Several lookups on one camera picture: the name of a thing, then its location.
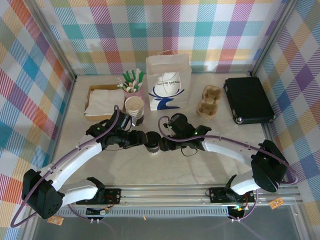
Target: plaid backdrop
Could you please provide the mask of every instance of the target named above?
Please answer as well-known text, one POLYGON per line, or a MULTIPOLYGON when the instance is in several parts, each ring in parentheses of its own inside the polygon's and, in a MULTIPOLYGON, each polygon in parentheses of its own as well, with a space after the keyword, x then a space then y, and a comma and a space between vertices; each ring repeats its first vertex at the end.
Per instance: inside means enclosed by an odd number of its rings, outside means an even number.
POLYGON ((46 165, 71 86, 22 0, 0 0, 0 240, 22 203, 24 173, 46 165))
POLYGON ((166 50, 189 54, 193 72, 247 72, 284 2, 37 0, 78 74, 146 71, 166 50))
POLYGON ((320 239, 320 1, 301 0, 258 77, 276 119, 277 145, 295 168, 320 239))

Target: cardboard tray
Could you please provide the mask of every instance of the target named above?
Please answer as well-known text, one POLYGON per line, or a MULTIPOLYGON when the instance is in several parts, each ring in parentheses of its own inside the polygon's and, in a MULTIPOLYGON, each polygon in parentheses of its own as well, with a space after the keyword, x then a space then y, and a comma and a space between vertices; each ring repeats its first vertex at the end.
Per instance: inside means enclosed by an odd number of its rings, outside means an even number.
MULTIPOLYGON (((89 99, 90 99, 90 94, 93 90, 118 90, 119 87, 116 85, 116 84, 108 84, 108 85, 91 85, 89 87, 89 91, 88 91, 88 95, 86 97, 86 103, 84 105, 84 110, 87 109, 88 105, 89 105, 89 99)), ((123 110, 124 111, 125 109, 125 103, 123 102, 123 108, 120 109, 120 110, 123 110)), ((95 122, 100 122, 102 120, 105 120, 105 119, 110 119, 112 114, 111 115, 100 115, 100 116, 86 116, 84 115, 85 118, 89 121, 95 121, 95 122)))

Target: white paper bag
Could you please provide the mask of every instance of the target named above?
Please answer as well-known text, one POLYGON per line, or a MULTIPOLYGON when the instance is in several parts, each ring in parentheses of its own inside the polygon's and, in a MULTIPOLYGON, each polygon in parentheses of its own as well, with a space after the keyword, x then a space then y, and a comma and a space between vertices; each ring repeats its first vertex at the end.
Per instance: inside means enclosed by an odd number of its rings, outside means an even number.
POLYGON ((188 54, 146 58, 150 109, 179 109, 188 103, 191 67, 188 54))

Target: cable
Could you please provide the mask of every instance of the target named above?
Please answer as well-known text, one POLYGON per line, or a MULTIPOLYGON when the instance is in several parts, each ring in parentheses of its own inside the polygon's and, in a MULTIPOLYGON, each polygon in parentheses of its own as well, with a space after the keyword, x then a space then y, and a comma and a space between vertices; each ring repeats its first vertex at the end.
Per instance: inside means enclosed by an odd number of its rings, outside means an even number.
POLYGON ((111 195, 106 195, 106 197, 108 198, 108 201, 109 201, 109 198, 112 199, 112 206, 109 207, 109 208, 112 208, 112 207, 115 205, 115 199, 114 199, 114 197, 111 196, 111 195))
POLYGON ((120 148, 120 149, 105 149, 105 151, 120 151, 123 150, 124 148, 120 148))
POLYGON ((292 184, 296 184, 298 182, 298 175, 297 175, 297 172, 288 164, 286 163, 285 161, 283 161, 280 157, 277 157, 276 155, 266 151, 266 150, 263 150, 263 149, 260 149, 260 148, 257 148, 257 147, 254 147, 254 146, 250 146, 246 143, 243 143, 243 142, 240 142, 240 141, 237 141, 237 140, 233 140, 233 139, 230 139, 230 138, 227 138, 227 137, 224 137, 224 136, 218 136, 218 135, 200 135, 200 136, 193 136, 193 137, 189 137, 189 138, 185 138, 185 139, 175 139, 175 138, 172 138, 172 137, 169 137, 167 136, 161 129, 161 120, 166 118, 168 121, 170 120, 170 118, 168 116, 162 116, 159 118, 158 120, 158 128, 159 128, 159 131, 160 133, 168 140, 170 141, 173 141, 173 142, 178 142, 178 143, 183 143, 183 142, 188 142, 188 141, 191 141, 191 140, 195 140, 195 139, 203 139, 203 138, 210 138, 210 139, 218 139, 218 140, 224 140, 224 141, 227 141, 227 142, 230 142, 230 143, 233 143, 233 144, 237 144, 237 145, 240 145, 244 148, 248 148, 248 149, 253 149, 253 150, 256 150, 258 152, 261 152, 265 155, 268 155, 270 157, 272 157, 273 159, 277 160, 278 162, 280 162, 281 164, 285 165, 289 171, 291 171, 294 175, 294 181, 292 182, 282 182, 282 184, 287 184, 287 185, 292 185, 292 184))
POLYGON ((78 214, 78 213, 72 208, 71 204, 68 204, 68 208, 69 208, 69 209, 71 210, 71 212, 72 212, 74 215, 76 215, 78 218, 81 218, 81 219, 84 219, 84 220, 86 220, 86 221, 91 222, 91 220, 88 219, 87 217, 81 216, 80 214, 78 214))
POLYGON ((229 217, 234 219, 234 220, 238 220, 238 221, 246 219, 247 217, 249 217, 250 214, 252 214, 252 212, 256 208, 256 205, 257 205, 257 202, 258 202, 258 195, 259 195, 258 190, 255 190, 255 192, 256 192, 256 196, 255 196, 254 204, 253 204, 252 208, 250 209, 250 211, 247 213, 247 215, 245 215, 243 217, 240 217, 240 218, 237 218, 237 217, 234 217, 234 216, 231 216, 231 215, 229 215, 229 217))
POLYGON ((210 196, 207 194, 208 191, 209 191, 209 189, 207 189, 204 194, 205 194, 208 198, 210 198, 210 196))
POLYGON ((52 167, 50 170, 48 170, 40 179, 39 181, 33 186, 33 188, 31 188, 30 192, 26 195, 26 197, 24 198, 22 204, 20 205, 19 209, 16 211, 15 215, 12 218, 12 221, 10 223, 10 227, 11 228, 16 228, 18 226, 20 226, 21 224, 23 224, 24 222, 26 222, 27 220, 29 220, 30 218, 32 218, 33 216, 35 216, 37 213, 33 213, 32 215, 26 217, 25 219, 23 219, 22 221, 20 221, 19 223, 15 223, 15 221, 17 220, 18 216, 20 215, 21 211, 23 210, 24 206, 27 205, 28 200, 30 199, 31 195, 34 193, 34 191, 37 189, 37 187, 40 185, 40 183, 46 179, 51 173, 53 173, 53 170, 55 170, 60 164, 62 164, 65 160, 67 160, 70 156, 72 156, 73 154, 75 154, 77 151, 80 151, 82 148, 86 147, 88 144, 95 142, 97 139, 103 137, 104 135, 108 134, 113 128, 114 126, 117 124, 117 121, 119 119, 119 115, 120 115, 120 109, 118 105, 114 106, 114 111, 116 111, 116 117, 115 120, 113 121, 112 125, 102 134, 100 134, 99 136, 86 141, 84 143, 82 143, 81 145, 79 145, 77 148, 71 150, 70 152, 68 152, 66 155, 64 155, 62 158, 60 158, 52 167))
POLYGON ((245 203, 245 207, 244 209, 246 209, 248 207, 248 202, 249 202, 249 199, 248 199, 248 196, 247 195, 244 195, 245 199, 246 199, 246 203, 245 203))
POLYGON ((184 154, 184 151, 183 151, 183 148, 181 148, 181 153, 182 153, 182 155, 183 155, 183 156, 185 156, 185 157, 192 157, 192 156, 196 155, 196 154, 197 154, 197 152, 198 152, 198 149, 195 149, 195 153, 194 153, 194 154, 191 154, 191 155, 185 155, 185 154, 184 154))

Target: white table surface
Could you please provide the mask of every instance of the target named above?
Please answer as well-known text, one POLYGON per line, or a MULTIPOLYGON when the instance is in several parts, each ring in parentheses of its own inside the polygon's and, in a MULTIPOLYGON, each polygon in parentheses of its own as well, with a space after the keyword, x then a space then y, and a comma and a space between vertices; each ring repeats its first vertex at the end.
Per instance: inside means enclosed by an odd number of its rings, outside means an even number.
MULTIPOLYGON (((206 85, 222 88, 226 78, 246 77, 243 73, 203 73, 192 74, 188 106, 180 109, 150 111, 146 79, 143 79, 145 92, 144 123, 134 129, 145 132, 158 131, 157 122, 163 115, 183 113, 194 127, 205 125, 217 134, 243 142, 262 143, 265 139, 260 124, 237 125, 232 119, 227 96, 223 91, 213 120, 199 118, 196 107, 202 99, 206 85)), ((116 84, 113 75, 79 76, 68 113, 62 127, 56 159, 74 148, 86 130, 95 122, 86 120, 84 107, 90 85, 116 84)), ((88 177, 95 177, 105 185, 143 184, 225 184, 234 174, 242 174, 250 168, 230 157, 214 152, 198 153, 185 157, 180 150, 158 152, 151 155, 145 146, 132 147, 119 151, 103 151, 90 159, 67 181, 76 183, 88 177)))

